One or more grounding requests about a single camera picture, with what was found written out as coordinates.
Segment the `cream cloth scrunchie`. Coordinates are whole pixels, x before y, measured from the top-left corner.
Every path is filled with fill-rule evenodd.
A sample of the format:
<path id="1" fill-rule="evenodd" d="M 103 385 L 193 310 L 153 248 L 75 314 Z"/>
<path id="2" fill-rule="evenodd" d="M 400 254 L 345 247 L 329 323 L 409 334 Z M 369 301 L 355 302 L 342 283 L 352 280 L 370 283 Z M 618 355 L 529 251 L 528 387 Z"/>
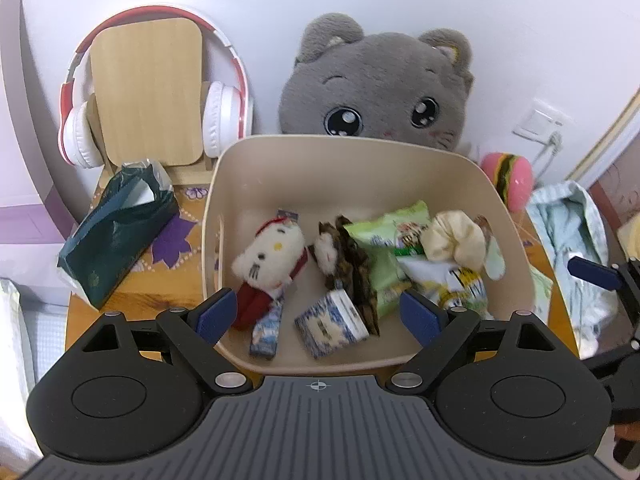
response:
<path id="1" fill-rule="evenodd" d="M 486 258 L 483 230 L 461 210 L 441 211 L 422 232 L 420 242 L 430 261 L 452 261 L 475 272 Z"/>

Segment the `blue white tissue packet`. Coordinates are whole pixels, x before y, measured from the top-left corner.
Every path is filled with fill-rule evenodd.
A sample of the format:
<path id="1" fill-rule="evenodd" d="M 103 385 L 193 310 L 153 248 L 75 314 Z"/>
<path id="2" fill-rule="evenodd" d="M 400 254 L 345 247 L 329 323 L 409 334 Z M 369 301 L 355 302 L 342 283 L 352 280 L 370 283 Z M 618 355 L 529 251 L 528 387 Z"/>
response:
<path id="1" fill-rule="evenodd" d="M 327 292 L 294 320 L 303 346 L 314 359 L 353 346 L 370 334 L 344 289 Z"/>

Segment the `light blue striped cloth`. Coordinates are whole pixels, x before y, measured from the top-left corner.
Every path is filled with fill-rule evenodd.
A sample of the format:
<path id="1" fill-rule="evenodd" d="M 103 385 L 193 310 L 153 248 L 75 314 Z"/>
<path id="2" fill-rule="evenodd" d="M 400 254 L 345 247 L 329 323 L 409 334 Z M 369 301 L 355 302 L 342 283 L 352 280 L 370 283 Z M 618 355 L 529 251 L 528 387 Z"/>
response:
<path id="1" fill-rule="evenodd" d="M 600 333 L 616 317 L 614 292 L 574 278 L 571 258 L 608 265 L 608 242 L 600 212 L 589 193 L 574 181 L 536 188 L 526 206 L 530 221 L 552 266 L 570 317 L 579 356 L 599 348 Z"/>

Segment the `beige plastic storage bin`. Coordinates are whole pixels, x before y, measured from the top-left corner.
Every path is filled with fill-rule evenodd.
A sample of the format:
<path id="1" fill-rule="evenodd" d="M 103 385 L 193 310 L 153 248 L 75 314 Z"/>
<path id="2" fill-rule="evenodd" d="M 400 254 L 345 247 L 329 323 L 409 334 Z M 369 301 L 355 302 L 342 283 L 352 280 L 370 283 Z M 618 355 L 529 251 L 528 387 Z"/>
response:
<path id="1" fill-rule="evenodd" d="M 312 242 L 318 224 L 340 214 L 352 221 L 371 220 L 419 200 L 433 214 L 462 210 L 488 221 L 506 264 L 502 278 L 484 279 L 494 318 L 506 321 L 514 311 L 533 307 L 534 285 L 518 231 L 474 162 L 411 144 L 292 134 L 251 136 L 218 160 L 203 214 L 203 294 L 240 287 L 232 261 L 279 210 L 295 212 L 306 242 Z M 217 351 L 243 370 L 285 376 L 364 373 L 404 364 L 419 351 L 418 342 L 393 312 L 382 318 L 380 336 L 314 359 L 294 320 L 325 292 L 319 269 L 306 263 L 286 291 L 272 360 L 251 356 L 250 333 L 239 330 L 228 330 L 217 342 Z"/>

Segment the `brown plush keychain with tag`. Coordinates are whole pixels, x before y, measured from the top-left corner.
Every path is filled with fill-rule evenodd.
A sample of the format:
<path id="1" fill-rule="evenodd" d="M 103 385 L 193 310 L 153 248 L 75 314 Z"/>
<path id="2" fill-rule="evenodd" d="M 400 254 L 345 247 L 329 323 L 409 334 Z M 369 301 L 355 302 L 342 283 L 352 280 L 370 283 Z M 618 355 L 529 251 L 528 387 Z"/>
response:
<path id="1" fill-rule="evenodd" d="M 344 216 L 335 222 L 320 222 L 318 236 L 308 246 L 311 257 L 324 275 L 329 290 L 344 289 L 373 336 L 380 334 L 378 297 L 371 284 L 371 261 L 346 229 L 352 222 Z"/>

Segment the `dark green tissue pack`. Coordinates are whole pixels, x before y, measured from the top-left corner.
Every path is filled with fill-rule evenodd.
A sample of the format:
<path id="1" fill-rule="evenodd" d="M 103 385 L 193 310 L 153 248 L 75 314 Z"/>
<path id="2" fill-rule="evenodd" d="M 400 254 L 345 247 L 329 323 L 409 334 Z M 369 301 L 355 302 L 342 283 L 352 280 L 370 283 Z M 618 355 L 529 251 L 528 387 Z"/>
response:
<path id="1" fill-rule="evenodd" d="M 122 166 L 58 253 L 58 274 L 96 310 L 178 214 L 168 173 L 156 160 Z"/>

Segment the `white green snack bag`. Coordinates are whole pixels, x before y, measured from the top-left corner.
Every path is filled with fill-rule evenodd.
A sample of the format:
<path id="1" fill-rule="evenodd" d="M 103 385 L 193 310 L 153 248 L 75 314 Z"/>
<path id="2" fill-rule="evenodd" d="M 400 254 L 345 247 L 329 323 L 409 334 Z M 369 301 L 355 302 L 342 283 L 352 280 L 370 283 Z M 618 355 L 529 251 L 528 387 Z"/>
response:
<path id="1" fill-rule="evenodd" d="M 452 260 L 432 261 L 424 255 L 398 256 L 398 266 L 413 287 L 444 310 L 464 307 L 488 320 L 488 296 L 480 274 Z"/>

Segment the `white kitty plush toy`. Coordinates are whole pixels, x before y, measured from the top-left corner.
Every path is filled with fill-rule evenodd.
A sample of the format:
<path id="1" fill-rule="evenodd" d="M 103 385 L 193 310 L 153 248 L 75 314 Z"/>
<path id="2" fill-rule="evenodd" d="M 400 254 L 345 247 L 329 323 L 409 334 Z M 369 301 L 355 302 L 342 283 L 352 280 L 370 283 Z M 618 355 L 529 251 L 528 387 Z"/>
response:
<path id="1" fill-rule="evenodd" d="M 232 262 L 232 273 L 242 281 L 236 292 L 238 310 L 233 327 L 252 328 L 281 298 L 307 261 L 305 237 L 298 223 L 290 217 L 267 221 Z"/>

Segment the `blue stick snack packet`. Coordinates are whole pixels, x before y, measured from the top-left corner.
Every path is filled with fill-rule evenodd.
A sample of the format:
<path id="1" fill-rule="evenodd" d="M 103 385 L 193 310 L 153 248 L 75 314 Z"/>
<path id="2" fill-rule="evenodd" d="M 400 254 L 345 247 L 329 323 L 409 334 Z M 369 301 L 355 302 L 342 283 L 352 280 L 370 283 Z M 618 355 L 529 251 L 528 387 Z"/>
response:
<path id="1" fill-rule="evenodd" d="M 284 294 L 292 284 L 299 269 L 305 264 L 306 252 L 301 249 L 293 259 L 293 249 L 301 248 L 302 234 L 297 223 L 297 214 L 279 210 L 256 233 L 255 245 L 262 248 L 255 257 L 258 269 L 252 277 L 260 286 L 255 286 L 262 296 L 269 297 L 268 309 L 256 321 L 250 342 L 250 355 L 272 360 L 277 353 L 282 323 Z"/>

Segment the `pink burger toy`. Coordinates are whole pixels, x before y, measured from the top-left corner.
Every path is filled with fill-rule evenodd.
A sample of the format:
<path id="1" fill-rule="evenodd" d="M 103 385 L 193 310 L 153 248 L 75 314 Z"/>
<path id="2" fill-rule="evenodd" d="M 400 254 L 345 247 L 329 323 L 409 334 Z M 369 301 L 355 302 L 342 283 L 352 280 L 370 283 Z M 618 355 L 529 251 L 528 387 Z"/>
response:
<path id="1" fill-rule="evenodd" d="M 486 176 L 510 212 L 526 207 L 534 187 L 533 169 L 523 156 L 493 152 L 480 162 Z"/>

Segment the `green leaf face mask sachet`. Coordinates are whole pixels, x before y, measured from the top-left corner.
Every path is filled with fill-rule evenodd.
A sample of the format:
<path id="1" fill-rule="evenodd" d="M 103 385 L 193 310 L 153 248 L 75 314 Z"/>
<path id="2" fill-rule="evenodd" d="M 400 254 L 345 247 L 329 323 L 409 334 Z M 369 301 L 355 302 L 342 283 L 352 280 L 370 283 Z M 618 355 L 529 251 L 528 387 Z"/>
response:
<path id="1" fill-rule="evenodd" d="M 534 284 L 534 313 L 544 324 L 549 322 L 553 281 L 541 273 L 536 266 L 529 266 Z"/>

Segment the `red white headphones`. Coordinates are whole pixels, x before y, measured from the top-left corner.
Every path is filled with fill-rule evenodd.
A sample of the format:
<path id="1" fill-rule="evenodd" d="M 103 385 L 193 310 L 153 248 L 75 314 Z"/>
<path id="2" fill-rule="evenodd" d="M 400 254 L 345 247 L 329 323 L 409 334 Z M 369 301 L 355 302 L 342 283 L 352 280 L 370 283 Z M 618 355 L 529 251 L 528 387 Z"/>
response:
<path id="1" fill-rule="evenodd" d="M 96 26 L 76 49 L 70 68 L 76 70 L 82 58 L 85 56 L 90 58 L 90 47 L 99 32 L 118 25 L 163 18 L 186 18 L 198 25 L 202 37 L 204 34 L 211 34 L 226 49 L 232 47 L 227 36 L 201 14 L 174 6 L 137 6 L 119 12 Z M 208 81 L 203 73 L 206 89 L 202 102 L 202 135 L 204 155 L 209 159 L 219 157 L 234 142 L 252 133 L 253 101 L 248 94 L 246 71 L 239 55 L 234 54 L 231 58 L 238 75 L 236 84 Z M 88 114 L 89 99 L 93 94 L 92 79 L 86 84 L 89 90 L 88 98 L 83 99 L 79 104 L 73 102 L 74 81 L 74 76 L 68 74 L 61 86 L 58 150 L 63 159 L 72 166 L 81 168 L 105 166 Z"/>

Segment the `green panda snack bag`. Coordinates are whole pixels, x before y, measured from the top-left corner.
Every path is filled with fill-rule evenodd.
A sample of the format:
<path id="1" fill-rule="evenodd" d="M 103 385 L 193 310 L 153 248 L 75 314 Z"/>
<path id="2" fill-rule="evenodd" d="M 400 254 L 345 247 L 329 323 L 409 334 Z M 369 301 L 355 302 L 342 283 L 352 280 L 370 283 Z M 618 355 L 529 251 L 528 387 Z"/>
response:
<path id="1" fill-rule="evenodd" d="M 349 223 L 345 229 L 369 256 L 370 284 L 380 318 L 398 306 L 401 293 L 411 282 L 398 259 L 423 256 L 420 237 L 431 222 L 423 200 L 370 221 Z"/>

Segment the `purple flower table mat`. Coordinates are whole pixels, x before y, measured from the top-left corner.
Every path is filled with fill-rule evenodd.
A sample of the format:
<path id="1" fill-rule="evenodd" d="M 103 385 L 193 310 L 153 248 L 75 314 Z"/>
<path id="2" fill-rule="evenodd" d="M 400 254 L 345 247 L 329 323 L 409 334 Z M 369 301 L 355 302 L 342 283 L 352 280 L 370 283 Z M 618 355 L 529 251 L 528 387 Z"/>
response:
<path id="1" fill-rule="evenodd" d="M 132 272 L 175 271 L 189 262 L 200 262 L 202 227 L 208 188 L 201 185 L 176 186 L 179 206 L 152 244 L 131 268 Z"/>

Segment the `grey plush cat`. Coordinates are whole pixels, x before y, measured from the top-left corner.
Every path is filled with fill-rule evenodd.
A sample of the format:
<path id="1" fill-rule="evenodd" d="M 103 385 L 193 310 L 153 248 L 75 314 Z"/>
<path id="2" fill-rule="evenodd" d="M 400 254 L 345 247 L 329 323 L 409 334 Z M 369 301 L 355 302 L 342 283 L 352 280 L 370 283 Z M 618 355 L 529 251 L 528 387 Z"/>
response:
<path id="1" fill-rule="evenodd" d="M 367 35 L 350 16 L 307 25 L 284 85 L 279 126 L 291 134 L 371 138 L 454 151 L 474 77 L 454 29 Z"/>

